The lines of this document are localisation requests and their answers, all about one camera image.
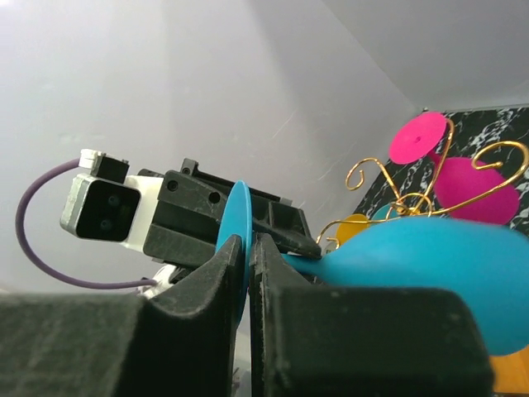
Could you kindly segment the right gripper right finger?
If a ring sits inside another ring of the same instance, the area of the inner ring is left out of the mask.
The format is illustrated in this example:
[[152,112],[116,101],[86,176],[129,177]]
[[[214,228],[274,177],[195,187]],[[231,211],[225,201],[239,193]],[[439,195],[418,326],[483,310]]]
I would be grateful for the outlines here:
[[271,236],[250,254],[255,396],[489,396],[493,369],[463,300],[441,289],[313,285]]

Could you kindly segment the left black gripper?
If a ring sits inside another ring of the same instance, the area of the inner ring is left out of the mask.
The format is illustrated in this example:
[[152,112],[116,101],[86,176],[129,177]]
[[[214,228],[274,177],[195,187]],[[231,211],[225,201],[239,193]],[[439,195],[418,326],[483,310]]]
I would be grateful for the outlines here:
[[[215,252],[227,196],[235,183],[201,171],[190,159],[179,171],[143,169],[142,174],[162,179],[142,252],[162,263],[198,268]],[[321,258],[322,249],[312,238],[302,209],[255,194],[250,198],[255,232],[269,234],[281,253]]]

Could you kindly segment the pink wine glass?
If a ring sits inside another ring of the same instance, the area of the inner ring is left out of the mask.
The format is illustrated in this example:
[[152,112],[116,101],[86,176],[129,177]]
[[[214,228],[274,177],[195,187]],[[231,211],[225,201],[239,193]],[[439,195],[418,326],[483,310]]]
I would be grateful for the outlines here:
[[[440,112],[424,112],[404,125],[393,138],[389,158],[400,165],[428,157],[434,163],[427,190],[433,191],[441,209],[436,215],[505,225],[517,213],[519,193],[512,183],[528,168],[528,148],[516,141],[499,141],[481,149],[471,158],[447,155],[455,136],[455,124]],[[486,164],[480,157],[500,146],[522,153],[520,168],[508,179],[499,173],[501,161]]]

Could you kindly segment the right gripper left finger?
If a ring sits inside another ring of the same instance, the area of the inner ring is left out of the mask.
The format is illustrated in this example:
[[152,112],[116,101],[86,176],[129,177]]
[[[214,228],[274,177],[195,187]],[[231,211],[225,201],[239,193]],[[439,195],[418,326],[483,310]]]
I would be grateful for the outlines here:
[[4,396],[228,396],[244,254],[213,258],[152,299],[1,297]]

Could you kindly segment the yellow wine glass right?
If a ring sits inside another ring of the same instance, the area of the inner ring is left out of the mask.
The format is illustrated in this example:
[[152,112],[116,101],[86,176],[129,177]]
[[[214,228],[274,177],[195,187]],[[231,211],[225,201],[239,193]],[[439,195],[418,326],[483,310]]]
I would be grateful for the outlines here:
[[349,241],[356,234],[369,227],[369,219],[361,213],[351,214],[349,217],[338,223],[336,229],[336,249]]

